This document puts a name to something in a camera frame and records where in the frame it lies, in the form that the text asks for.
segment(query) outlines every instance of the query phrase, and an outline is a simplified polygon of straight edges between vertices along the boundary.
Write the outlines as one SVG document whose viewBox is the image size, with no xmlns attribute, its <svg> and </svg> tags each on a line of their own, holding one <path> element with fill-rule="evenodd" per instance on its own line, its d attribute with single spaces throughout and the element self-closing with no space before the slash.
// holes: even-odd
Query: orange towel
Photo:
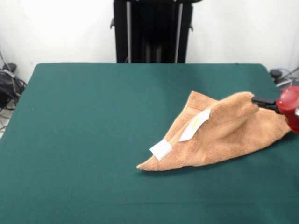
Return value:
<svg viewBox="0 0 299 224">
<path fill-rule="evenodd" d="M 171 151 L 160 161 L 152 156 L 137 166 L 146 171 L 163 171 L 184 166 L 203 166 L 263 149 L 290 131 L 283 115 L 259 108 L 253 94 L 240 92 L 220 101 L 192 91 L 181 114 L 164 139 Z M 189 140 L 180 141 L 192 119 L 210 109 L 205 121 Z"/>
</svg>

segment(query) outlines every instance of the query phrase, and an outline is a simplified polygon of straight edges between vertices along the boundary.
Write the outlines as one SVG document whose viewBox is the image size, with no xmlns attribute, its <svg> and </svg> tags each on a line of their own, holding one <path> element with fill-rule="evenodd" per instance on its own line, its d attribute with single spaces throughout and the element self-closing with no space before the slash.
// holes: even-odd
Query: table surface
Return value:
<svg viewBox="0 0 299 224">
<path fill-rule="evenodd" d="M 0 141 L 0 223 L 298 223 L 295 134 L 210 166 L 136 169 L 191 90 L 279 95 L 259 64 L 37 65 Z"/>
</svg>

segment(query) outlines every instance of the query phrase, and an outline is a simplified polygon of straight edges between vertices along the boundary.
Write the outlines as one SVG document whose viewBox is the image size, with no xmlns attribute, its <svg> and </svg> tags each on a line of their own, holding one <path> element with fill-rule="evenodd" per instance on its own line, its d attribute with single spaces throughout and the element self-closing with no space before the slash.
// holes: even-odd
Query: white tag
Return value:
<svg viewBox="0 0 299 224">
<path fill-rule="evenodd" d="M 150 151 L 154 154 L 158 161 L 162 160 L 168 153 L 171 152 L 171 150 L 171 144 L 165 139 L 150 148 Z"/>
<path fill-rule="evenodd" d="M 187 128 L 184 130 L 183 134 L 179 141 L 187 141 L 190 140 L 199 127 L 210 118 L 211 109 L 204 110 L 196 115 L 191 122 L 188 124 Z"/>
</svg>

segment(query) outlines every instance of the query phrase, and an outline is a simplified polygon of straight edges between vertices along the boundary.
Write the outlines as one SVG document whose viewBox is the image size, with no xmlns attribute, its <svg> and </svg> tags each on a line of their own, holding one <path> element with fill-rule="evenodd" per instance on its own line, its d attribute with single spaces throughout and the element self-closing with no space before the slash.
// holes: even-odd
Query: black cable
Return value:
<svg viewBox="0 0 299 224">
<path fill-rule="evenodd" d="M 9 71 L 11 71 L 9 65 L 6 64 L 6 62 L 4 61 L 4 58 L 3 58 L 3 55 L 2 55 L 2 52 L 1 52 L 1 47 L 0 47 L 0 57 L 1 57 L 1 60 L 3 61 L 4 65 L 8 68 Z"/>
<path fill-rule="evenodd" d="M 291 74 L 293 74 L 294 72 L 296 72 L 296 71 L 298 71 L 298 70 L 299 70 L 299 67 L 295 68 L 295 69 L 291 72 Z"/>
<path fill-rule="evenodd" d="M 7 127 L 7 125 L 0 128 L 0 132 L 3 132 L 2 130 L 5 129 L 6 127 Z"/>
<path fill-rule="evenodd" d="M 2 114 L 0 114 L 0 117 L 5 118 L 5 119 L 10 119 L 9 117 L 3 116 Z"/>
</svg>

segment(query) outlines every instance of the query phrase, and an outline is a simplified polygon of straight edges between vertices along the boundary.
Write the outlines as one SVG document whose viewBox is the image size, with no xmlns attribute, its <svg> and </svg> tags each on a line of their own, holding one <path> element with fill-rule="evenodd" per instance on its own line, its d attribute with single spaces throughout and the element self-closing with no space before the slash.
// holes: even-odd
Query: cable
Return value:
<svg viewBox="0 0 299 224">
<path fill-rule="evenodd" d="M 293 73 L 295 73 L 298 70 L 299 70 L 299 67 L 295 68 L 291 73 L 293 74 Z"/>
<path fill-rule="evenodd" d="M 7 127 L 7 125 L 0 128 L 0 132 L 3 132 L 3 129 L 6 129 L 6 127 Z"/>
<path fill-rule="evenodd" d="M 6 67 L 8 68 L 9 71 L 11 71 L 9 65 L 6 64 L 6 62 L 4 61 L 4 58 L 3 58 L 3 55 L 2 55 L 2 52 L 1 52 L 1 46 L 0 46 L 0 57 L 1 57 L 1 60 L 2 60 L 3 64 L 6 65 Z"/>
<path fill-rule="evenodd" d="M 10 119 L 9 117 L 3 116 L 2 114 L 0 114 L 0 117 L 5 118 L 5 119 L 7 119 L 7 120 Z"/>
<path fill-rule="evenodd" d="M 294 82 L 298 82 L 298 81 L 299 81 L 299 78 L 297 78 L 297 79 L 289 79 L 289 80 L 286 80 L 286 81 L 278 83 L 276 86 L 280 87 L 280 86 L 288 84 L 288 83 L 291 83 L 290 86 L 292 86 Z"/>
</svg>

